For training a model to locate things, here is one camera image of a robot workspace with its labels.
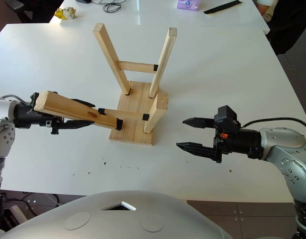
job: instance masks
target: white table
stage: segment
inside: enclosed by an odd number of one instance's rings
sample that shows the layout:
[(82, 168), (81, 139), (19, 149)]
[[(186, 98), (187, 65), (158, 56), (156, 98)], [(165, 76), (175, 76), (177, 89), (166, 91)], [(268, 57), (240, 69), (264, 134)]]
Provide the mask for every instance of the white table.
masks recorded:
[(167, 25), (178, 27), (186, 25), (211, 27), (246, 27), (260, 29), (267, 34), (269, 27), (258, 12), (252, 0), (215, 14), (203, 11), (225, 4), (231, 0), (201, 0), (199, 11), (177, 9), (177, 0), (128, 0), (116, 13), (105, 13), (101, 5), (85, 4), (75, 0), (64, 0), (60, 7), (72, 6), (76, 19), (60, 20), (53, 17), (50, 23), (61, 22), (63, 27), (86, 25), (88, 28), (97, 22), (135, 25)]
[[(167, 27), (106, 28), (120, 60), (158, 61)], [(7, 25), (0, 33), (0, 96), (16, 94), (29, 100), (33, 92), (51, 90), (116, 109), (121, 90), (92, 30), (48, 23)], [(270, 163), (232, 153), (218, 164), (175, 146), (186, 141), (212, 146), (214, 130), (192, 128), (182, 120), (212, 118), (226, 104), (242, 124), (285, 116), (306, 121), (264, 33), (205, 27), (177, 31), (160, 84), (168, 92), (169, 106), (156, 126), (155, 146), (111, 142), (110, 130), (94, 125), (61, 130), (60, 135), (37, 125), (18, 129), (1, 187), (78, 195), (139, 189), (191, 200), (291, 202), (281, 173)], [(127, 77), (153, 79), (139, 72), (127, 72)], [(306, 134), (306, 128), (288, 121), (250, 128), (264, 126)]]

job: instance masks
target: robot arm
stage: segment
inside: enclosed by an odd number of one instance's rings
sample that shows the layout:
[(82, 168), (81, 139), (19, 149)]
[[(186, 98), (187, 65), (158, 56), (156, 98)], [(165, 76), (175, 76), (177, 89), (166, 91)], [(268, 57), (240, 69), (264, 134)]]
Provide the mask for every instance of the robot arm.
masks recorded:
[(306, 138), (288, 128), (243, 129), (236, 113), (220, 107), (214, 119), (191, 118), (183, 123), (198, 128), (215, 128), (213, 148), (185, 142), (176, 145), (191, 154), (221, 163), (222, 153), (246, 154), (274, 164), (282, 173), (294, 198), (298, 235), (306, 238)]
[[(15, 128), (30, 128), (32, 124), (38, 124), (52, 128), (51, 134), (59, 134), (59, 129), (80, 128), (93, 124), (92, 121), (86, 120), (64, 122), (61, 117), (36, 112), (34, 106), (38, 96), (39, 93), (32, 94), (31, 102), (25, 102), (13, 95), (0, 97), (0, 185), (4, 160), (9, 154), (15, 138)], [(6, 100), (7, 97), (15, 97), (18, 101)], [(75, 101), (90, 105), (84, 101)]]

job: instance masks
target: floor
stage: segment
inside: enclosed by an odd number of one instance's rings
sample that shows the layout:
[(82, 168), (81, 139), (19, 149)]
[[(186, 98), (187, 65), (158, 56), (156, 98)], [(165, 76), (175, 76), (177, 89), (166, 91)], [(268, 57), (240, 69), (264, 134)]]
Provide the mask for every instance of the floor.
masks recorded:
[[(295, 46), (278, 59), (306, 113), (306, 30)], [(36, 214), (42, 214), (56, 206), (52, 194), (2, 191), (6, 198), (26, 200)], [(59, 204), (65, 204), (81, 196), (58, 195)], [(255, 239), (262, 236), (291, 238), (296, 232), (295, 211), (291, 203), (188, 203), (220, 225), (235, 239)], [(18, 205), (28, 219), (34, 215), (23, 202), (8, 202), (5, 207)]]
[(286, 54), (277, 57), (306, 113), (306, 30)]

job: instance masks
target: wooden block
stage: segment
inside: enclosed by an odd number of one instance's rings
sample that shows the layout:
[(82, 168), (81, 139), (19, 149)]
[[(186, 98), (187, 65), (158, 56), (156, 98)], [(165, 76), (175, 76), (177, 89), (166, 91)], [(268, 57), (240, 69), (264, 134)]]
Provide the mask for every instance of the wooden block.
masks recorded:
[(161, 81), (162, 75), (164, 73), (164, 69), (166, 67), (168, 58), (171, 54), (174, 42), (176, 40), (177, 30), (176, 28), (170, 27), (168, 29), (166, 39), (164, 42), (164, 46), (162, 49), (161, 56), (158, 61), (158, 69), (156, 74), (154, 75), (153, 82), (150, 88), (150, 97), (154, 98), (158, 92), (159, 83)]
[(168, 106), (168, 96), (167, 94), (157, 93), (154, 102), (150, 110), (149, 121), (144, 123), (144, 133), (150, 133), (157, 122), (162, 118), (162, 116), (167, 111)]
[(128, 118), (134, 120), (143, 120), (143, 114), (145, 113), (136, 113), (136, 112), (128, 112), (128, 111), (117, 111), (110, 109), (103, 109), (103, 113), (107, 116), (117, 117), (119, 119)]
[(108, 32), (103, 23), (97, 23), (94, 27), (93, 33), (98, 40), (98, 43), (107, 58), (107, 61), (117, 78), (117, 81), (122, 89), (122, 92), (127, 95), (130, 92), (130, 85), (128, 83), (127, 77), (123, 70), (119, 69), (118, 66), (118, 56), (112, 45)]
[(106, 128), (117, 128), (117, 118), (101, 115), (94, 108), (51, 91), (43, 91), (39, 94), (34, 110), (71, 120), (90, 120), (95, 125)]
[(120, 70), (138, 71), (138, 72), (147, 72), (147, 73), (156, 73), (157, 68), (158, 68), (158, 65), (136, 63), (136, 62), (130, 62), (130, 61), (119, 61), (118, 65), (119, 65)]
[[(129, 81), (131, 85), (130, 95), (121, 94), (118, 110), (147, 113), (150, 111), (154, 99), (149, 97), (150, 83)], [(151, 133), (144, 133), (143, 120), (123, 119), (122, 130), (112, 129), (109, 139), (124, 143), (136, 143), (153, 145), (154, 129)]]

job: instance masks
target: purple tissue box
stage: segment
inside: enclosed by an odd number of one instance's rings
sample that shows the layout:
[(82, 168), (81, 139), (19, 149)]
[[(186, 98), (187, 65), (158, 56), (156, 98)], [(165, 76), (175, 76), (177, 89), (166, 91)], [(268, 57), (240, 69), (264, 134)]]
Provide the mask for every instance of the purple tissue box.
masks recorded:
[(200, 0), (178, 0), (177, 8), (198, 11)]

